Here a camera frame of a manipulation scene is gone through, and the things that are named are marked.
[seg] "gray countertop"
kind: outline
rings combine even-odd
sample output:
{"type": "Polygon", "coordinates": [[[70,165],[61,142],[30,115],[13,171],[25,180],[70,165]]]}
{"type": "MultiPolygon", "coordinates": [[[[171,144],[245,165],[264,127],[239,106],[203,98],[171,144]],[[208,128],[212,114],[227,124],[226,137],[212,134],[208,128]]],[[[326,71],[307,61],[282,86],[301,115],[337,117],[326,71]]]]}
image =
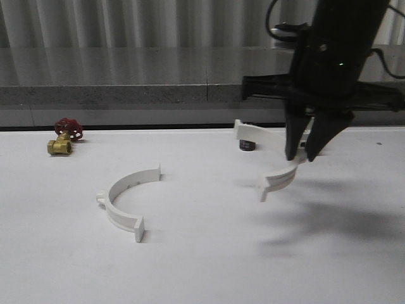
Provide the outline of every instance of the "gray countertop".
{"type": "MultiPolygon", "coordinates": [[[[404,46],[381,47],[391,70],[405,74],[404,46]]],[[[236,114],[283,122],[280,101],[242,101],[240,84],[244,75],[286,73],[291,59],[291,50],[262,47],[3,48],[0,126],[52,125],[68,115],[87,125],[232,123],[236,114]]],[[[360,80],[405,83],[389,77],[377,56],[360,80]]],[[[360,114],[357,123],[404,121],[385,112],[360,114]]]]}

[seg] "clamp flange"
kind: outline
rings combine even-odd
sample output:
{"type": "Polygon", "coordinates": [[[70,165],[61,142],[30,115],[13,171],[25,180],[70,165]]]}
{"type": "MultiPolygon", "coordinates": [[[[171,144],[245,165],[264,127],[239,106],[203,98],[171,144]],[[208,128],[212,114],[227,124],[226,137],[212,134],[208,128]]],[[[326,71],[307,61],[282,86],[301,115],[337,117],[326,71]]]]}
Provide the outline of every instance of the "clamp flange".
{"type": "Polygon", "coordinates": [[[104,205],[108,219],[118,228],[133,232],[137,243],[142,241],[144,235],[144,217],[123,212],[113,205],[114,200],[125,190],[146,182],[160,181],[160,165],[156,169],[138,171],[127,175],[114,183],[108,190],[96,195],[100,205],[104,205]]]}

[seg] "small black cylinder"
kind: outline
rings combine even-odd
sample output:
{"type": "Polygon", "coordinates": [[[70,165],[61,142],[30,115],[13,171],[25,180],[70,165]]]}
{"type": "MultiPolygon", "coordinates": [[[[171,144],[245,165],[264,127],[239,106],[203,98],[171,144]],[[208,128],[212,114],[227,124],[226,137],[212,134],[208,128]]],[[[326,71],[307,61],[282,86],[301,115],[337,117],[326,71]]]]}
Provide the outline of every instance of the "small black cylinder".
{"type": "MultiPolygon", "coordinates": [[[[252,122],[245,122],[246,125],[252,125],[252,122]]],[[[254,151],[256,149],[256,143],[252,141],[239,141],[239,149],[242,151],[254,151]]]]}

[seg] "brass gate valve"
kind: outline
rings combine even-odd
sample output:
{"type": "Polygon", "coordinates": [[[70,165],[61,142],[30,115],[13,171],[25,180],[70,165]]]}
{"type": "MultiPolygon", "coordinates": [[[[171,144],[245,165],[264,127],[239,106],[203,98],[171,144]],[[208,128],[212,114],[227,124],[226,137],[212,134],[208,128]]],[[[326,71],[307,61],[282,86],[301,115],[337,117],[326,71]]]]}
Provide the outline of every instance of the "brass gate valve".
{"type": "Polygon", "coordinates": [[[83,127],[74,119],[62,118],[55,123],[55,133],[58,138],[48,142],[48,153],[69,155],[72,152],[72,141],[78,141],[83,137],[83,127]]]}

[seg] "black cable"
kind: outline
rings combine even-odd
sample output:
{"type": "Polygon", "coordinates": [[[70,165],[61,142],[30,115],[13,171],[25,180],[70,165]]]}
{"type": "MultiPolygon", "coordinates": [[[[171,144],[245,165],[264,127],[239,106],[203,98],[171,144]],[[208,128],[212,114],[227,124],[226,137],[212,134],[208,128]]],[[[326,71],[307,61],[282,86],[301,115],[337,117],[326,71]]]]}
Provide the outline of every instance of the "black cable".
{"type": "Polygon", "coordinates": [[[405,18],[405,14],[404,14],[402,11],[400,11],[399,9],[393,7],[392,5],[388,5],[388,8],[391,9],[391,10],[393,10],[393,11],[395,11],[397,14],[399,14],[399,15],[401,15],[402,17],[405,18]]]}
{"type": "Polygon", "coordinates": [[[391,71],[388,69],[387,62],[385,61],[385,58],[384,58],[384,51],[383,51],[382,49],[377,49],[377,48],[376,48],[376,49],[371,49],[370,51],[377,54],[377,56],[378,56],[378,57],[380,58],[380,60],[381,60],[382,66],[384,67],[384,70],[385,70],[391,77],[393,77],[393,78],[395,78],[395,79],[405,79],[405,76],[399,76],[399,75],[395,75],[395,74],[391,73],[391,71]]]}
{"type": "Polygon", "coordinates": [[[272,37],[274,39],[284,41],[284,42],[295,42],[295,41],[297,41],[297,38],[295,38],[295,37],[280,37],[280,36],[274,34],[271,31],[271,28],[270,28],[270,15],[271,15],[271,12],[273,11],[274,5],[276,5],[277,1],[278,0],[273,0],[270,3],[270,5],[269,5],[269,7],[267,9],[267,13],[266,13],[266,32],[270,37],[272,37]]]}

